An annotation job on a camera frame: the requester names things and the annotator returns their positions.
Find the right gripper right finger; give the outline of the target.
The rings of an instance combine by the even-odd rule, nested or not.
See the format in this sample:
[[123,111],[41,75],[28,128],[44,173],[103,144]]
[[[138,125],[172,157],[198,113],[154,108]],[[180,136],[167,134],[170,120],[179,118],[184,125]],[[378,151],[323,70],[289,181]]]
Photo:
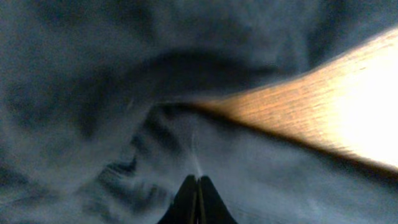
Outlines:
[[238,224],[208,176],[198,180],[197,218],[199,224]]

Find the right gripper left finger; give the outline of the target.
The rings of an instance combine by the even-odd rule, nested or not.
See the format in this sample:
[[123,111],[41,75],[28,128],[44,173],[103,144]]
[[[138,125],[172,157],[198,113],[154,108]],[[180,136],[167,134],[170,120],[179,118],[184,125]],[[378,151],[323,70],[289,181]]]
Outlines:
[[188,175],[158,224],[194,224],[196,206],[197,180],[194,175]]

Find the navy blue shorts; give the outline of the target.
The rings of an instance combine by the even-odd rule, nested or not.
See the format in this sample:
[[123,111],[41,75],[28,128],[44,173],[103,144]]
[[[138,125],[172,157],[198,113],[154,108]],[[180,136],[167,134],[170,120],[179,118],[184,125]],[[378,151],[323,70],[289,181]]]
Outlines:
[[396,223],[389,174],[186,107],[396,24],[396,1],[2,1],[1,222],[157,223],[196,174],[238,223]]

